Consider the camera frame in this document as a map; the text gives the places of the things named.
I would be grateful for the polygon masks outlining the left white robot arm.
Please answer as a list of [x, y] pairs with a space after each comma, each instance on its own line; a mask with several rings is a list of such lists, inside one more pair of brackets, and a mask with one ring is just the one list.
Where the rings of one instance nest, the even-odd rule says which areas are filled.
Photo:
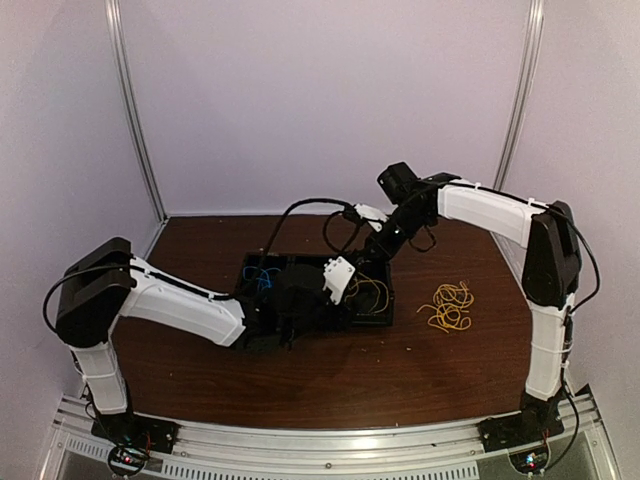
[[356, 268], [344, 257], [323, 266], [294, 264], [271, 288], [244, 286], [222, 294], [156, 269], [114, 237], [70, 266], [46, 293], [58, 299], [44, 322], [69, 347], [106, 429], [123, 444], [137, 442], [144, 424], [130, 410], [130, 394], [111, 336], [122, 317], [140, 318], [202, 337], [215, 345], [263, 352], [290, 345], [321, 328], [342, 303]]

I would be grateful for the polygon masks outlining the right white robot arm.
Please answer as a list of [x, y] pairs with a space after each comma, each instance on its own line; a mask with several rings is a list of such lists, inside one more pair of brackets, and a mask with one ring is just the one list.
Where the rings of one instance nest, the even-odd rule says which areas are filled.
[[471, 182], [450, 173], [420, 178], [404, 162], [377, 178], [393, 209], [364, 204], [356, 215], [373, 231], [354, 257], [359, 262], [391, 260], [421, 229], [439, 220], [462, 222], [488, 232], [497, 242], [531, 313], [529, 370], [520, 413], [512, 430], [530, 442], [557, 416], [566, 394], [566, 370], [573, 346], [573, 319], [584, 305], [577, 297], [585, 259], [595, 258], [563, 201], [544, 203]]

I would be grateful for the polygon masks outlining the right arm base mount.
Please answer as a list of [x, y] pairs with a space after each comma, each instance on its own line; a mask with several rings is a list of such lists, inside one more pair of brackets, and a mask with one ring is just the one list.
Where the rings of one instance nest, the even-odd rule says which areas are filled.
[[515, 414], [485, 419], [479, 423], [478, 431], [486, 453], [506, 450], [516, 472], [533, 476], [543, 473], [551, 463], [549, 440], [565, 429], [560, 420], [541, 426]]

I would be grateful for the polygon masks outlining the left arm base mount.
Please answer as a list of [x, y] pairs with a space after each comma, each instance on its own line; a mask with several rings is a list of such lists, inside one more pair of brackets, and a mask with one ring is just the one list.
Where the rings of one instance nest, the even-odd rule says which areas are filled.
[[173, 452], [178, 429], [172, 421], [135, 415], [132, 422], [124, 423], [98, 418], [93, 421], [91, 434], [110, 442], [106, 464], [111, 472], [131, 477], [158, 463], [153, 453]]

